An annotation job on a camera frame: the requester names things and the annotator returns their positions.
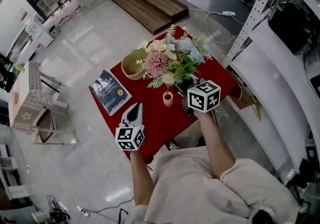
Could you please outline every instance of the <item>red tablecloth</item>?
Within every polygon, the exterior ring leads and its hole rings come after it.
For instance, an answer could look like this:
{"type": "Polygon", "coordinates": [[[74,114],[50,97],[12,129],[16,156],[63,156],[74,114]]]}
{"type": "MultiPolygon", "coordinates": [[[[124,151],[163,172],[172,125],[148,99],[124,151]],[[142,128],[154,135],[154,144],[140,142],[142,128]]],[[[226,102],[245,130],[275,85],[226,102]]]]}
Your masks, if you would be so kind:
{"type": "MultiPolygon", "coordinates": [[[[174,37],[178,39],[184,33],[185,31],[177,26],[174,37]]],[[[163,38],[165,38],[165,34],[156,39],[161,40],[163,38]]],[[[221,101],[227,95],[240,97],[241,92],[236,81],[215,59],[202,63],[197,70],[199,71],[199,73],[195,74],[197,77],[211,80],[221,87],[221,101]]],[[[184,112],[180,104],[183,98],[172,87],[170,87],[169,91],[173,94],[173,106],[166,107],[163,103],[163,94],[167,90],[166,86],[163,85],[157,89],[147,88],[151,81],[150,79],[138,81],[128,79],[122,72],[121,62],[114,66],[111,72],[132,94],[132,98],[113,116],[109,116],[96,97],[92,96],[113,135],[116,133],[116,128],[119,127],[124,111],[134,103],[140,102],[143,104],[143,124],[146,138],[145,145],[140,147],[140,152],[146,162],[150,162],[164,144],[170,142],[196,121],[196,118],[190,119],[184,112]]]]}

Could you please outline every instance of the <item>large pink chrysanthemum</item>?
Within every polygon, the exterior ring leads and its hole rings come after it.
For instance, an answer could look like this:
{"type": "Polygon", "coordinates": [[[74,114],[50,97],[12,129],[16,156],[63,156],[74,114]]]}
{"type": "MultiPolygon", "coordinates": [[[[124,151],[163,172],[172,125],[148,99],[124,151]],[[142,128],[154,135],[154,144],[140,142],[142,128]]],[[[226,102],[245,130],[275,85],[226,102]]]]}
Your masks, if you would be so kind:
{"type": "Polygon", "coordinates": [[[167,57],[160,51],[152,52],[145,58],[145,70],[154,78],[163,74],[167,64],[167,57]]]}

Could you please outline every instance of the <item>chair seat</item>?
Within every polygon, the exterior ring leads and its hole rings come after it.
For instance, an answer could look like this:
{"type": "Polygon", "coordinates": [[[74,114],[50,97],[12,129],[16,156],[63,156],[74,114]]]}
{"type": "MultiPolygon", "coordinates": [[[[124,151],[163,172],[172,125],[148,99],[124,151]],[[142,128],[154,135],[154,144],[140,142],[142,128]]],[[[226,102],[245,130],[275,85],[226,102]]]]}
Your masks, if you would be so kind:
{"type": "MultiPolygon", "coordinates": [[[[52,115],[49,109],[47,109],[43,113],[43,115],[39,118],[38,122],[36,122],[36,127],[55,130],[54,120],[52,118],[52,115]]],[[[42,143],[46,143],[53,134],[54,132],[52,131],[41,131],[41,130],[38,131],[38,135],[42,143]]]]}

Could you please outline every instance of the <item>white cube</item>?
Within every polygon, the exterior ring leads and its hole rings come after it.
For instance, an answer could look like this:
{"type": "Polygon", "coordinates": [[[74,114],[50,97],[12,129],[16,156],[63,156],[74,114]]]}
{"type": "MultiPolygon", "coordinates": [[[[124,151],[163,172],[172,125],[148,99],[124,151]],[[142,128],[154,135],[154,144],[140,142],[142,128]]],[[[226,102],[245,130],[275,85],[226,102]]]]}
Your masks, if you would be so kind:
{"type": "Polygon", "coordinates": [[[189,88],[188,107],[207,113],[220,104],[221,87],[208,80],[189,88]]]}
{"type": "Polygon", "coordinates": [[[143,126],[118,127],[115,142],[123,151],[138,150],[145,139],[143,126]]]}

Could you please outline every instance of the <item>wooden platform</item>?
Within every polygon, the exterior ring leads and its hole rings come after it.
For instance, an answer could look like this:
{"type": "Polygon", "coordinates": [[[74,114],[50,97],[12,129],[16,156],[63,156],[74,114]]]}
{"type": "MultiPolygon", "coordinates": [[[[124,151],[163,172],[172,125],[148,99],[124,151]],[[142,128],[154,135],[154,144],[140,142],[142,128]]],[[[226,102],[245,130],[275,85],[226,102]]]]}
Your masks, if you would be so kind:
{"type": "Polygon", "coordinates": [[[188,8],[176,0],[111,0],[151,34],[188,16],[188,8]]]}

